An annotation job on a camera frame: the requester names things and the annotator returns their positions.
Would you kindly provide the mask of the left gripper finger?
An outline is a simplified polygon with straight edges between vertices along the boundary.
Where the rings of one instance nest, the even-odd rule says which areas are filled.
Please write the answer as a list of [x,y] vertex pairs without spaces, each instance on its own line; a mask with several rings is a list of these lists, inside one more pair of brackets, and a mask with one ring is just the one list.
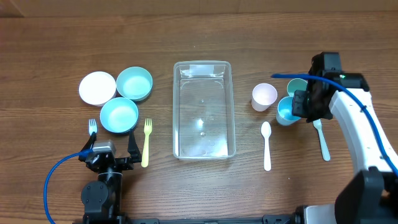
[[90,153],[90,151],[92,151],[93,145],[94,145],[94,143],[96,141],[96,137],[97,137],[97,134],[95,132],[93,132],[90,135],[89,140],[83,146],[82,150],[79,153],[79,156],[78,156],[78,160],[79,161],[85,161],[86,160],[87,155]]
[[129,142],[128,142],[127,151],[130,154],[132,163],[142,162],[142,154],[137,146],[133,129],[130,129],[129,131]]

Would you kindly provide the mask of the pale green fork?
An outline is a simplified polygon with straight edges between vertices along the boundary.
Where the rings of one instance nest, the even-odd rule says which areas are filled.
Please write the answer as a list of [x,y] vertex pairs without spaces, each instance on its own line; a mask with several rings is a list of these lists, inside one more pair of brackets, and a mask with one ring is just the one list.
[[319,137],[319,140],[320,140],[320,147],[321,147],[321,152],[322,152],[322,158],[323,158],[324,161],[330,161],[331,157],[330,157],[328,146],[326,144],[325,137],[324,137],[324,134],[323,134],[323,131],[322,131],[322,122],[321,122],[321,120],[317,119],[317,120],[313,121],[313,126],[318,132],[318,137]]

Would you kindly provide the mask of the green plastic cup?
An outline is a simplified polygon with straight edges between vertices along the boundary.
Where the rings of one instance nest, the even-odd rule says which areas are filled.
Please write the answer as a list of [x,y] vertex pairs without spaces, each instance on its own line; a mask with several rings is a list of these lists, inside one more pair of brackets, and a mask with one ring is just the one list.
[[296,90],[305,91],[307,89],[308,82],[301,78],[294,78],[287,84],[287,94],[294,96]]

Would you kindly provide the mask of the light blue plastic cup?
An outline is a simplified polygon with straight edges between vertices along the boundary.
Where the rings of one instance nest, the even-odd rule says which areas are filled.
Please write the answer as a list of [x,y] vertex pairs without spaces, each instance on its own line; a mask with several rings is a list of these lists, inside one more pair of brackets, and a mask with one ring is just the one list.
[[277,105],[276,120],[280,125],[290,126],[300,120],[300,117],[292,114],[292,104],[292,96],[286,96],[279,101]]

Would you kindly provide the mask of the white plastic spoon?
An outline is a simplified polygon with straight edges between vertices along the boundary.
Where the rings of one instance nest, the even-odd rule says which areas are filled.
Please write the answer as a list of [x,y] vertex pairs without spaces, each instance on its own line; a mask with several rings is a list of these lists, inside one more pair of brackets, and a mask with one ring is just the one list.
[[269,122],[263,122],[261,126],[261,134],[264,138],[264,170],[270,171],[271,170],[271,154],[269,148],[269,138],[271,136],[271,125]]

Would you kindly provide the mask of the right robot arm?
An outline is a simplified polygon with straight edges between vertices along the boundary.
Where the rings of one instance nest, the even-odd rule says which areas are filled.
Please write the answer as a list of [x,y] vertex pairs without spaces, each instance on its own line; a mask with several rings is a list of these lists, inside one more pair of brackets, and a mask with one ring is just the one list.
[[373,108],[360,73],[299,74],[308,81],[296,91],[294,116],[308,122],[336,118],[348,145],[354,178],[333,204],[303,209],[303,223],[397,223],[397,154]]

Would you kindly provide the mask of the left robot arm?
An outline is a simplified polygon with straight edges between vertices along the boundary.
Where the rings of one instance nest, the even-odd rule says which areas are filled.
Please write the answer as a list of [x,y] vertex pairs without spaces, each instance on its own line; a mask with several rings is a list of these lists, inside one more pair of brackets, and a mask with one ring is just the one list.
[[97,173],[98,180],[89,182],[81,191],[81,201],[85,206],[83,223],[130,223],[127,215],[121,212],[123,172],[133,170],[135,163],[142,161],[134,130],[129,130],[127,151],[129,157],[116,157],[116,147],[111,140],[97,141],[92,134],[78,160]]

